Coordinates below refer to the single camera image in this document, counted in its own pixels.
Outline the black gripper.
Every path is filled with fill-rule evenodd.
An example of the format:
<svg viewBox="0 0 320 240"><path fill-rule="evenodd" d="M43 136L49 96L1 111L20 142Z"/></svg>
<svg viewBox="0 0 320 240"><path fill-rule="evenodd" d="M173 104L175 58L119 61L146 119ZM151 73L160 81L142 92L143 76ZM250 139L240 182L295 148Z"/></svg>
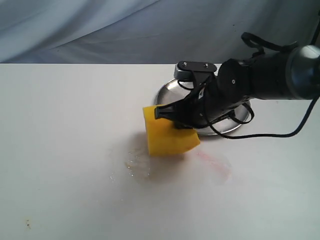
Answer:
<svg viewBox="0 0 320 240"><path fill-rule="evenodd" d="M176 129L202 129L224 119L244 125L248 123L236 114L236 108L248 112L248 82L235 77L208 77L183 99L157 105L154 118L175 120Z"/></svg>

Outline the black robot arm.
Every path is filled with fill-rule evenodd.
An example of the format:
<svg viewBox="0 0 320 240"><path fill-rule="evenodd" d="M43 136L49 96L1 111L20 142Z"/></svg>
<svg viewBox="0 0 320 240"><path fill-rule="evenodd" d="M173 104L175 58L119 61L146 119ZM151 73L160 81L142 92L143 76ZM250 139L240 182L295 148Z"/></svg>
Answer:
<svg viewBox="0 0 320 240"><path fill-rule="evenodd" d="M294 42L277 45L245 32L242 41L256 52L231 58L220 67L209 62L180 61L174 78L192 83L181 100L155 109L156 119L181 128L201 129L227 118L251 99L312 100L320 95L320 49Z"/></svg>

